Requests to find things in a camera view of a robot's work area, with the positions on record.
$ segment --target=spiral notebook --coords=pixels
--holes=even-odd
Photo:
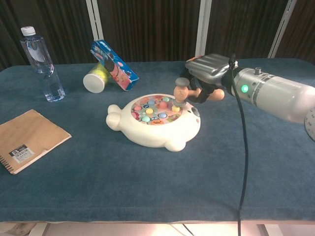
[[[0,125],[0,162],[17,174],[71,135],[35,110]]]

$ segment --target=paper cup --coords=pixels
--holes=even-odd
[[[104,90],[111,75],[99,62],[83,78],[84,87],[94,93],[100,93]]]

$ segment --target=water bottle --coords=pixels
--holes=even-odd
[[[20,42],[35,72],[42,75],[40,82],[47,101],[54,102],[63,99],[65,93],[50,59],[44,38],[36,35],[33,27],[23,27],[21,31],[25,38]]]

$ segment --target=black cable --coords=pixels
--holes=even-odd
[[[193,236],[193,233],[186,227],[185,224],[183,224],[183,226],[187,229],[187,231]]]
[[[243,187],[242,187],[242,194],[241,194],[240,203],[239,203],[238,211],[237,211],[237,231],[238,231],[238,236],[241,236],[241,211],[242,211],[242,206],[243,206],[245,192],[246,192],[249,155],[248,155],[248,142],[247,142],[247,134],[246,134],[245,116],[244,116],[244,111],[243,111],[241,99],[240,99],[238,92],[236,90],[235,81],[234,81],[234,74],[233,74],[233,69],[235,66],[235,54],[233,54],[231,56],[231,58],[229,60],[229,66],[230,66],[231,75],[232,75],[232,78],[231,78],[232,79],[232,87],[233,87],[234,94],[235,94],[235,97],[237,100],[237,104],[238,104],[238,107],[239,107],[239,110],[241,113],[242,127],[243,127],[243,138],[244,138],[244,146],[245,146],[245,167],[244,167]]]

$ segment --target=blue tablecloth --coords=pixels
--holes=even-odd
[[[0,123],[35,109],[72,135],[11,175],[0,166],[0,221],[235,221],[244,143],[236,99],[196,104],[198,135],[181,152],[148,148],[107,127],[107,107],[149,93],[172,94],[184,62],[129,63],[140,77],[88,92],[93,64],[57,65],[65,99],[45,100],[29,66],[0,73]],[[278,76],[315,86],[315,67],[298,59],[244,59]],[[250,162],[243,220],[315,220],[315,143],[302,124],[243,102]]]

